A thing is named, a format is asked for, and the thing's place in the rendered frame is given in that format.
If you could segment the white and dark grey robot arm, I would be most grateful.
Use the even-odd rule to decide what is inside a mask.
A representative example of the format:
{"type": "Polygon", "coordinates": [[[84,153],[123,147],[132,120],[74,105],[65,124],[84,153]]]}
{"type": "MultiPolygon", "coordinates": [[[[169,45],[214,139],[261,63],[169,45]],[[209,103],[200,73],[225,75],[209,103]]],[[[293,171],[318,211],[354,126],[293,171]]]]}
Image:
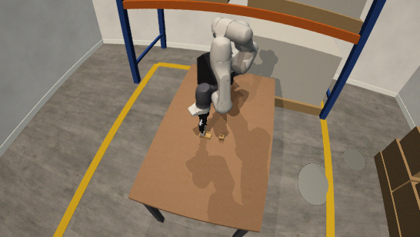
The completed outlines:
{"type": "Polygon", "coordinates": [[[252,41],[252,29],[246,21],[217,17],[212,23],[212,34],[214,39],[210,50],[210,64],[218,84],[198,85],[195,92],[196,102],[188,108],[193,117],[210,112],[211,103],[217,113],[229,112],[233,106],[231,74],[234,71],[244,75],[258,53],[258,46],[252,41]],[[237,54],[232,54],[231,42],[234,42],[237,54]]]}

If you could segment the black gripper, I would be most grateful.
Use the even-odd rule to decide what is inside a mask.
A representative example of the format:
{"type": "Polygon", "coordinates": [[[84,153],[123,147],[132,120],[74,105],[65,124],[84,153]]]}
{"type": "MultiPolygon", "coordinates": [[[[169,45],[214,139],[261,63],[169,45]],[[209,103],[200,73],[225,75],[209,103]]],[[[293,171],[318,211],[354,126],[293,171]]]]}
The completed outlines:
{"type": "Polygon", "coordinates": [[[199,122],[200,122],[198,126],[199,126],[199,131],[200,131],[201,136],[205,136],[205,130],[206,130],[206,125],[207,125],[206,122],[207,122],[208,116],[209,116],[209,112],[206,114],[198,115],[199,122]]]}

